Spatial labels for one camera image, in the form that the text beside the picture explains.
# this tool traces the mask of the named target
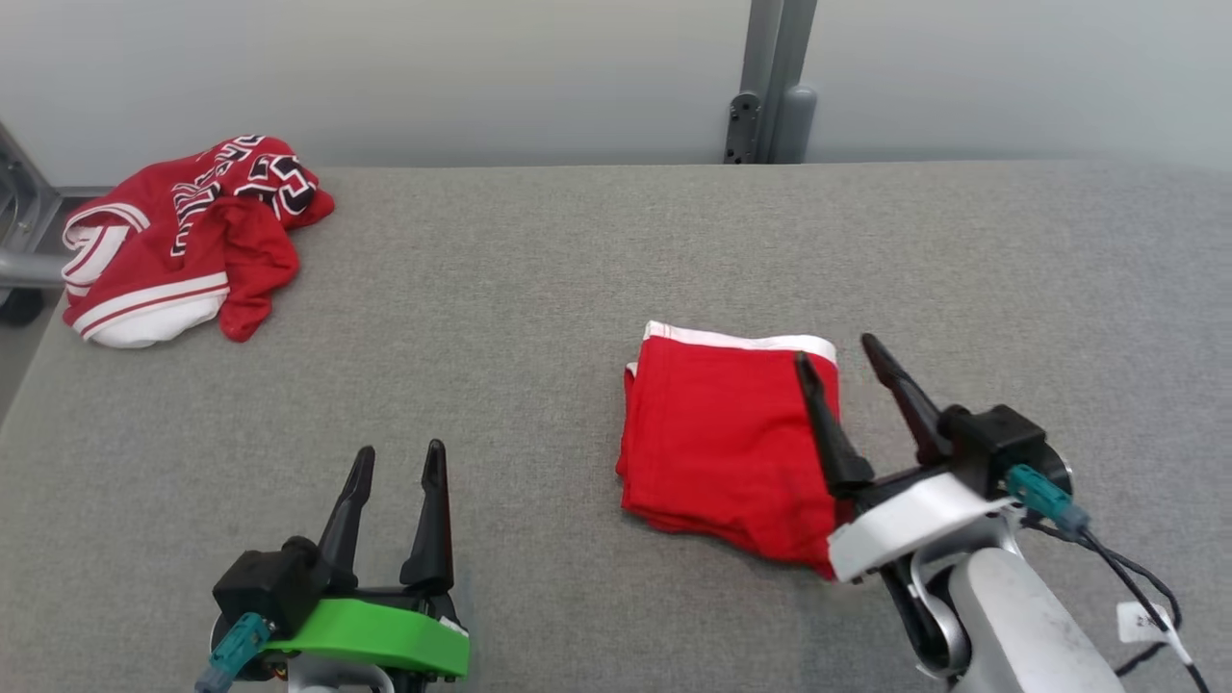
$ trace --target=red and white stripe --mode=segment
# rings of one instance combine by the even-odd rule
[[[64,222],[64,233],[62,239],[64,247],[71,250],[76,250],[90,242],[90,236],[86,229],[90,227],[81,227],[87,217],[101,213],[111,213],[128,222],[128,224],[137,229],[138,233],[145,231],[150,227],[150,219],[145,216],[145,212],[138,210],[136,206],[127,202],[107,202],[105,205],[95,205],[91,207],[85,207],[84,210],[78,210],[75,215],[69,217],[69,221]]]
[[[64,289],[73,296],[85,296],[128,239],[131,229],[129,226],[75,227],[84,245],[76,258],[60,270]]]
[[[205,297],[225,296],[227,291],[227,273],[214,273],[196,279],[152,286],[99,303],[94,308],[81,313],[73,322],[73,329],[80,333],[83,339],[90,339],[100,329],[106,329],[121,318],[127,319],[137,314],[169,308]]]

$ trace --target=gray table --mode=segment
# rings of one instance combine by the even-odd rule
[[[139,351],[53,324],[0,432],[0,689],[187,691],[209,587],[317,536],[377,448],[357,571],[389,583],[448,445],[462,691],[936,691],[876,581],[823,584],[625,517],[621,366],[649,318],[838,345],[881,470],[909,438],[876,332],[942,403],[1007,402],[1077,470],[1106,543],[1232,678],[1232,176],[1110,163],[323,171],[338,212],[248,344]],[[1114,661],[1115,577],[1025,549]],[[1189,691],[1169,654],[1127,688]]]

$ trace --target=black cable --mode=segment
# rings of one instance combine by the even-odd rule
[[[1068,544],[1076,544],[1078,546],[1082,546],[1083,549],[1087,549],[1088,551],[1095,551],[1095,547],[1090,545],[1090,541],[1088,541],[1083,536],[1073,539],[1073,538],[1066,535],[1060,529],[1053,529],[1051,527],[1040,524],[1037,522],[1030,522],[1030,520],[1024,522],[1023,527],[1026,527],[1029,529],[1034,529],[1036,531],[1041,531],[1041,533],[1047,534],[1048,536],[1051,536],[1053,539],[1060,539],[1060,540],[1066,541]],[[1158,577],[1156,577],[1156,575],[1153,572],[1151,572],[1149,570],[1142,567],[1141,565],[1131,561],[1130,559],[1125,557],[1124,555],[1117,554],[1116,551],[1114,551],[1114,550],[1111,550],[1111,549],[1109,549],[1106,546],[1104,547],[1104,550],[1108,551],[1108,554],[1110,556],[1112,556],[1112,559],[1115,559],[1116,562],[1121,564],[1122,566],[1125,566],[1125,567],[1130,568],[1131,571],[1133,571],[1133,572],[1141,575],[1142,577],[1145,577],[1147,580],[1147,582],[1151,583],[1152,587],[1154,587],[1156,589],[1158,589],[1159,593],[1163,594],[1168,599],[1168,607],[1172,609],[1172,625],[1173,625],[1173,628],[1177,629],[1177,633],[1180,633],[1180,624],[1181,624],[1181,620],[1184,620],[1184,618],[1181,617],[1181,613],[1180,613],[1180,602],[1177,601],[1177,596],[1173,594],[1172,589],[1164,583],[1164,581],[1159,580]],[[1142,662],[1145,662],[1145,661],[1149,660],[1151,657],[1156,656],[1156,654],[1158,654],[1159,650],[1163,650],[1163,647],[1164,647],[1164,642],[1156,642],[1156,644],[1151,645],[1149,647],[1147,647],[1146,650],[1142,650],[1137,655],[1133,655],[1124,665],[1116,667],[1116,676],[1119,676],[1119,677],[1126,676],[1127,673],[1130,673],[1131,671],[1133,671],[1135,668],[1137,668],[1138,665],[1141,665]]]
[[[1142,604],[1142,608],[1146,609],[1147,614],[1154,620],[1159,630],[1162,630],[1163,633],[1174,630],[1174,628],[1169,628],[1168,623],[1163,620],[1163,617],[1161,617],[1159,612],[1156,610],[1154,604],[1151,603],[1151,599],[1147,599],[1147,596],[1142,593],[1142,588],[1138,587],[1138,583],[1133,582],[1133,578],[1130,577],[1130,573],[1125,572],[1125,568],[1121,566],[1121,564],[1117,562],[1116,559],[1112,557],[1111,552],[1106,547],[1104,547],[1103,544],[1099,543],[1099,539],[1095,539],[1095,535],[1092,534],[1089,529],[1083,529],[1079,533],[1079,535],[1088,543],[1090,543],[1092,549],[1094,549],[1094,551],[1099,554],[1100,557],[1104,559],[1104,562],[1106,562],[1109,567],[1112,568],[1112,572],[1116,573],[1116,577],[1120,577],[1121,582],[1124,582],[1125,586],[1130,588],[1130,592],[1132,592],[1133,597],[1138,601],[1140,604]],[[1207,688],[1206,681],[1202,678],[1201,672],[1198,671],[1198,665],[1195,665],[1194,662],[1185,662],[1185,671],[1189,672],[1190,678],[1194,679],[1194,683],[1198,686],[1198,691],[1200,693],[1211,692],[1211,689]]]

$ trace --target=white cable tag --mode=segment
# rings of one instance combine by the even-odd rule
[[[1168,625],[1168,630],[1174,631],[1172,620],[1168,619],[1168,612],[1159,604],[1152,603],[1151,605],[1159,612],[1159,618]],[[1168,635],[1159,630],[1159,625],[1151,618],[1151,614],[1137,602],[1121,602],[1116,605],[1116,624],[1121,634],[1121,642],[1168,642]]]

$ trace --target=folded red shorts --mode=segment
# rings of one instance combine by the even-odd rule
[[[638,360],[625,371],[621,507],[663,531],[718,536],[833,577],[834,499],[796,351],[809,354],[838,417],[838,366],[824,339],[744,339],[648,323]]]

